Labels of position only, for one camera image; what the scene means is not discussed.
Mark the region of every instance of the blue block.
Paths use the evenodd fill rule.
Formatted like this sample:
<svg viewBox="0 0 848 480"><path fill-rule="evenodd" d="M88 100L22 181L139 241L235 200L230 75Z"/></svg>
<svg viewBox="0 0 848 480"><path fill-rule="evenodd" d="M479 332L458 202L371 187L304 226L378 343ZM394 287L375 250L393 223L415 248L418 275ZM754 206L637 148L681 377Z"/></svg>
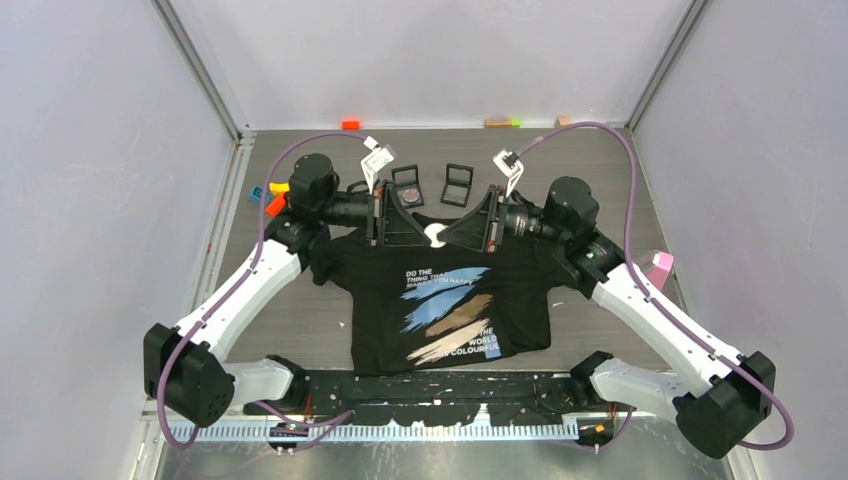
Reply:
<svg viewBox="0 0 848 480"><path fill-rule="evenodd" d="M259 199L262 198L262 187L256 185L250 190L250 193L247 194L247 200L251 203L259 203ZM268 190L265 192L265 206L271 203L271 191Z"/></svg>

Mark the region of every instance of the beige paint stroke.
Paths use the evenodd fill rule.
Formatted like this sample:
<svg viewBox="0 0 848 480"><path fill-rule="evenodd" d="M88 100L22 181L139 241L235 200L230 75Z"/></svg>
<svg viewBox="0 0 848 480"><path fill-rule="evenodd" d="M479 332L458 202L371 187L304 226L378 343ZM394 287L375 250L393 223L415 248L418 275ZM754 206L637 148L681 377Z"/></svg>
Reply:
<svg viewBox="0 0 848 480"><path fill-rule="evenodd" d="M445 354L450 353L470 342L474 337L480 335L483 330L488 328L488 326L488 318L478 320L471 325L460 328L444 338L436 340L426 347L419 348L418 350L410 353L406 359L409 361L415 361L415 365L435 362L436 360L443 358Z"/></svg>
<svg viewBox="0 0 848 480"><path fill-rule="evenodd" d="M427 329L425 334L428 337L433 337L477 320L477 317L491 301L492 296L489 294L477 295L461 307L454 310L447 317L439 320L437 323L434 323L433 326Z"/></svg>

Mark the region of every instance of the gray wall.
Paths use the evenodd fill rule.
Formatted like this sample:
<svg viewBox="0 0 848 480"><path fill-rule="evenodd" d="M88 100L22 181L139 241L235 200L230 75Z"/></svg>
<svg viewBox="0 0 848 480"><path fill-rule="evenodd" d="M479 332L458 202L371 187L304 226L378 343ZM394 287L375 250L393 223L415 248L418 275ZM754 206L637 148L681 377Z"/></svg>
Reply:
<svg viewBox="0 0 848 480"><path fill-rule="evenodd" d="M636 135L694 317L777 364L763 478L848 467L846 45L843 0L713 2Z"/></svg>
<svg viewBox="0 0 848 480"><path fill-rule="evenodd" d="M173 0L251 128L628 118L689 0Z"/></svg>
<svg viewBox="0 0 848 480"><path fill-rule="evenodd" d="M3 5L0 478L119 478L232 144L150 2Z"/></svg>

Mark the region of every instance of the t-shirt sleeve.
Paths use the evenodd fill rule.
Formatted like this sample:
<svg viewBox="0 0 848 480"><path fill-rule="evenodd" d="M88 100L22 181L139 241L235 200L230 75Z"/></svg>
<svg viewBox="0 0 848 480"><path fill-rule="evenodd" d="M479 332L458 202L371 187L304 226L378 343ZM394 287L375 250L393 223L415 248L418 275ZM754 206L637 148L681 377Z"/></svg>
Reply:
<svg viewBox="0 0 848 480"><path fill-rule="evenodd" d="M348 254L356 247L356 242L364 241L364 235L357 231L330 240L325 245L315 249L311 259L312 283L324 285L331 280L339 287L350 291L353 284L352 276L356 269L351 264L356 255Z"/></svg>
<svg viewBox="0 0 848 480"><path fill-rule="evenodd" d="M539 281L548 285L548 288L558 287L565 284L568 274L565 268L554 258L554 246L534 245L534 256L536 266L539 269Z"/></svg>

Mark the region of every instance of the blue paint stroke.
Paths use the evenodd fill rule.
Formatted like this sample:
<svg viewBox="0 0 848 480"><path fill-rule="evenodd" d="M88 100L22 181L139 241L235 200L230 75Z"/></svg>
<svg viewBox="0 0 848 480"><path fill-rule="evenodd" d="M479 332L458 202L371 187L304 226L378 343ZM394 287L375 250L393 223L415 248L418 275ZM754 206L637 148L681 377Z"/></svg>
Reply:
<svg viewBox="0 0 848 480"><path fill-rule="evenodd" d="M436 277L427 283L416 285L415 288L401 295L401 298L404 300L427 298L434 293L454 288L458 285L473 284L477 280L480 280L480 277L483 276L486 270L488 270L488 267L473 267L445 272L441 277Z"/></svg>
<svg viewBox="0 0 848 480"><path fill-rule="evenodd" d="M456 287L422 303L412 313L406 316L407 326L401 332L415 331L442 318L457 303L462 301L473 288L473 285Z"/></svg>

